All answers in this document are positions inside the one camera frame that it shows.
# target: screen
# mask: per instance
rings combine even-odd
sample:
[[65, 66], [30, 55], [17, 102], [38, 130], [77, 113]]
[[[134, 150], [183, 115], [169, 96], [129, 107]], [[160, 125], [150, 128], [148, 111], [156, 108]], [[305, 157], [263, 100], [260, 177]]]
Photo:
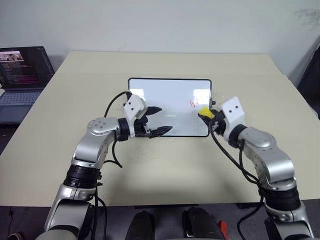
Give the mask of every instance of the screen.
[[0, 83], [6, 88], [44, 88], [54, 70], [42, 46], [0, 48]]
[[143, 99], [147, 106], [162, 111], [147, 116], [148, 127], [173, 126], [164, 136], [206, 137], [208, 127], [198, 111], [210, 107], [212, 83], [209, 79], [130, 78], [129, 91]]

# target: tabletop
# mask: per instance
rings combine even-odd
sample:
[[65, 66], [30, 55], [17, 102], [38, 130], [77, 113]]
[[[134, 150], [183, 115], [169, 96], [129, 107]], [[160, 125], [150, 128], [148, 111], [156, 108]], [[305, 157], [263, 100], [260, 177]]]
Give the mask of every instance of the tabletop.
[[[320, 197], [320, 122], [268, 55], [73, 51], [0, 156], [0, 205], [51, 206], [88, 122], [137, 77], [210, 79], [217, 104], [237, 96], [246, 124], [271, 133], [291, 157], [301, 198]], [[124, 102], [109, 116], [124, 117]], [[209, 136], [133, 138], [115, 153], [123, 168], [101, 169], [99, 196], [109, 206], [259, 200]], [[255, 172], [246, 158], [244, 166]]]

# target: laptop keyboard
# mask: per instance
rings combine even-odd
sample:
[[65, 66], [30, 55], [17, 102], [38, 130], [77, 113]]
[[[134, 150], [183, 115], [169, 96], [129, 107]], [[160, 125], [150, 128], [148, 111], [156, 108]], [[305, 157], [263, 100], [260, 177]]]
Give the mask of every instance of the laptop keyboard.
[[4, 93], [0, 98], [0, 106], [33, 105], [41, 92]]

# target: laptop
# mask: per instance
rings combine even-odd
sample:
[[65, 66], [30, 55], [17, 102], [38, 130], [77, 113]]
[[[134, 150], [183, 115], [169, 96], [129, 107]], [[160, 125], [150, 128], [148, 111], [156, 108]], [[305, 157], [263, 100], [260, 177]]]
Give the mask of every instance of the laptop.
[[0, 126], [20, 124], [54, 74], [43, 46], [0, 48]]

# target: laptop screen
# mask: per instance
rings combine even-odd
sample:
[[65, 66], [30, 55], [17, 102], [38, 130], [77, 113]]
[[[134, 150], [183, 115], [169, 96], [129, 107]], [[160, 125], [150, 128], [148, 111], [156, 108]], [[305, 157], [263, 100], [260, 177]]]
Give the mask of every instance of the laptop screen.
[[44, 88], [54, 73], [43, 46], [0, 48], [4, 89]]

